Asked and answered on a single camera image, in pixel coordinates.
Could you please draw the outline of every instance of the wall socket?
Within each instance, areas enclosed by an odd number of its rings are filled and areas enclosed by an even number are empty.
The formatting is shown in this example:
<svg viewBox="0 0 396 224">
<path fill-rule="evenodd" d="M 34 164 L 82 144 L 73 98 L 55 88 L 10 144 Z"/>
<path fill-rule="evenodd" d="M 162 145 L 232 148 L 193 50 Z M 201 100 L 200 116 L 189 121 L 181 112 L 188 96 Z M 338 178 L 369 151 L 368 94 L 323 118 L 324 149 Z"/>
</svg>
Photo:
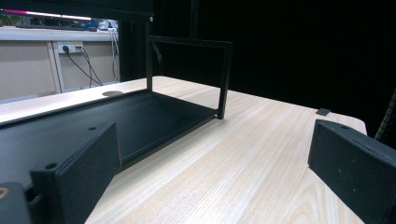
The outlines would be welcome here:
<svg viewBox="0 0 396 224">
<path fill-rule="evenodd" d="M 82 46 L 82 41 L 74 41 L 74 42 L 58 42 L 58 51 L 59 53 L 66 53 L 64 52 L 63 47 L 69 47 L 69 53 L 81 53 L 77 47 L 84 47 Z"/>
</svg>

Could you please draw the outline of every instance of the light wood tabletop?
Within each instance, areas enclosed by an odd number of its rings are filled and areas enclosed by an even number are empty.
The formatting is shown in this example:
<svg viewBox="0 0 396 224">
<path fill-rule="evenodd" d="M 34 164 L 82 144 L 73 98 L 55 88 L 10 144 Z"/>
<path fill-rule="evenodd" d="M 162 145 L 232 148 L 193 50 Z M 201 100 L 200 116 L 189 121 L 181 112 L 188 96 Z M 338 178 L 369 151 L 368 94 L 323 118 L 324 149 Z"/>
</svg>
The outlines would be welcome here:
<svg viewBox="0 0 396 224">
<path fill-rule="evenodd" d="M 154 91 L 217 108 L 219 89 L 155 77 Z M 135 91 L 146 80 L 0 105 L 0 121 Z M 362 223 L 308 168 L 316 119 L 361 120 L 229 91 L 214 119 L 116 175 L 87 223 Z"/>
</svg>

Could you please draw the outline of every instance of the metal rod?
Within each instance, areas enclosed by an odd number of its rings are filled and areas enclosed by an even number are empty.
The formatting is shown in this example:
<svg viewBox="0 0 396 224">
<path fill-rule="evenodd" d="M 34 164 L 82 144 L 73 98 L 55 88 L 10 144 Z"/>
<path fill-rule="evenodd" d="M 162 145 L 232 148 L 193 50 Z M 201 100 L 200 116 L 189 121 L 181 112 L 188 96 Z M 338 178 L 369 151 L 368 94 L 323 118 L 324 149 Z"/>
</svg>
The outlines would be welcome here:
<svg viewBox="0 0 396 224">
<path fill-rule="evenodd" d="M 147 89 L 152 91 L 152 46 L 149 36 L 151 34 L 151 22 L 146 22 L 146 73 Z"/>
<path fill-rule="evenodd" d="M 226 49 L 229 47 L 229 45 L 232 44 L 232 42 L 227 42 L 227 41 L 199 40 L 199 39 L 188 39 L 188 38 L 156 36 L 156 35 L 151 35 L 149 37 L 149 40 L 159 43 L 192 45 L 198 47 L 210 47 L 210 48 L 218 48 L 218 49 Z"/>
<path fill-rule="evenodd" d="M 224 62 L 221 75 L 219 113 L 218 119 L 224 119 L 225 103 L 227 101 L 227 91 L 230 82 L 231 64 L 233 62 L 233 45 L 230 44 L 224 52 Z"/>
<path fill-rule="evenodd" d="M 191 0 L 190 39 L 198 38 L 199 0 Z"/>
</svg>

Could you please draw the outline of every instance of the dark background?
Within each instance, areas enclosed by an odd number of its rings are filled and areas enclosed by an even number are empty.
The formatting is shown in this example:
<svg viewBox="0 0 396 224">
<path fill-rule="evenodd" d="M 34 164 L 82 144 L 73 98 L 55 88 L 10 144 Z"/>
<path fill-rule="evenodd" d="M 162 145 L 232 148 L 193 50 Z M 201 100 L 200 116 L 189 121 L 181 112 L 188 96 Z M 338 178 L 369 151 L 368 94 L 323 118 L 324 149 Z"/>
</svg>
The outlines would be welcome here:
<svg viewBox="0 0 396 224">
<path fill-rule="evenodd" d="M 154 3 L 155 35 L 189 37 L 190 0 Z M 201 0 L 198 38 L 234 43 L 231 90 L 328 108 L 374 137 L 396 85 L 395 12 L 381 1 Z M 166 76 L 219 84 L 221 50 L 159 48 Z"/>
</svg>

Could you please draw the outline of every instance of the black tray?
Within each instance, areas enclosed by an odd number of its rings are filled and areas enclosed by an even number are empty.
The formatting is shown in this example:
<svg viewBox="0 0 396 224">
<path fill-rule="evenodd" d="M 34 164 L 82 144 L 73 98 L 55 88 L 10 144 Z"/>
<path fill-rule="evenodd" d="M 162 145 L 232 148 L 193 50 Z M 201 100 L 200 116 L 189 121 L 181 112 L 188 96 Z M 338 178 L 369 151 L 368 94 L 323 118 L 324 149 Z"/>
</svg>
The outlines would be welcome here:
<svg viewBox="0 0 396 224">
<path fill-rule="evenodd" d="M 153 91 L 136 91 L 0 124 L 0 183 L 31 184 L 29 171 L 84 141 L 84 132 L 114 121 L 122 167 L 207 123 L 219 111 Z"/>
</svg>

